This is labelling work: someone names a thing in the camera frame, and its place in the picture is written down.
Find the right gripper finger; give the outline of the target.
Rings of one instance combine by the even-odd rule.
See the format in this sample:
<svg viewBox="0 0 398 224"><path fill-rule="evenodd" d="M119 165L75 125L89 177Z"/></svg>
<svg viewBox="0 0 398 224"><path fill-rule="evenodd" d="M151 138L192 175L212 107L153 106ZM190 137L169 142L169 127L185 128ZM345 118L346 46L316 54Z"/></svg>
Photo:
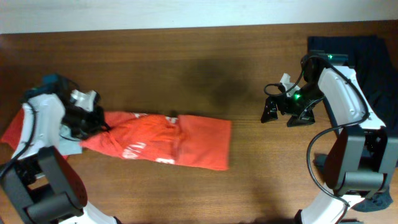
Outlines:
<svg viewBox="0 0 398 224"><path fill-rule="evenodd" d="M264 105L264 111L261 116L261 123L267 123L278 119L277 104L273 97L268 97Z"/></svg>
<svg viewBox="0 0 398 224"><path fill-rule="evenodd" d="M309 126L315 122L313 115L310 116L291 116L287 122L287 127Z"/></svg>

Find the red printed t-shirt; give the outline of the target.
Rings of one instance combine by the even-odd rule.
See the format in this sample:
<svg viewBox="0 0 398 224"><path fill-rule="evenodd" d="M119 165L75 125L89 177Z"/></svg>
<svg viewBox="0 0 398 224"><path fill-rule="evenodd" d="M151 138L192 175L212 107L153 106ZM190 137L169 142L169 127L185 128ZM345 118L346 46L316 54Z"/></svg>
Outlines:
<svg viewBox="0 0 398 224"><path fill-rule="evenodd" d="M232 122L194 115L111 111L110 129L80 145L121 159L148 160L210 170L228 170Z"/></svg>

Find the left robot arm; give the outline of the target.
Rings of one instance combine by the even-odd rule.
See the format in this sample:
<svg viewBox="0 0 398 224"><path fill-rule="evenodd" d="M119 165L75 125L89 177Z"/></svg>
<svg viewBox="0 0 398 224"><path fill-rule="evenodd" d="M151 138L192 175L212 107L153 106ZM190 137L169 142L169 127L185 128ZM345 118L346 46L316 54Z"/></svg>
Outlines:
<svg viewBox="0 0 398 224"><path fill-rule="evenodd" d="M64 126L76 142L110 129L99 100L96 91L83 93L58 74L24 93L18 147L1 166L1 188L24 223L120 222L88 201L82 180L60 153Z"/></svg>

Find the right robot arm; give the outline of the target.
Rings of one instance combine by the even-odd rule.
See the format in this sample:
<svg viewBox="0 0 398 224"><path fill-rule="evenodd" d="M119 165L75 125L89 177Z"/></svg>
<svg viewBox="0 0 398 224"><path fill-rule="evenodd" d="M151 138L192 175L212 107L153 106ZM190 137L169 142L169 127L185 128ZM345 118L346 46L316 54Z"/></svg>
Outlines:
<svg viewBox="0 0 398 224"><path fill-rule="evenodd" d="M344 223L348 210L389 188L397 134L371 108L347 55L312 50L302 57L301 68L304 86L284 74L279 92L267 96L261 122L289 115L287 126L308 126L315 122L313 108L327 103L337 139L328 154L317 156L323 171L323 180L316 181L320 193L296 213L294 223Z"/></svg>

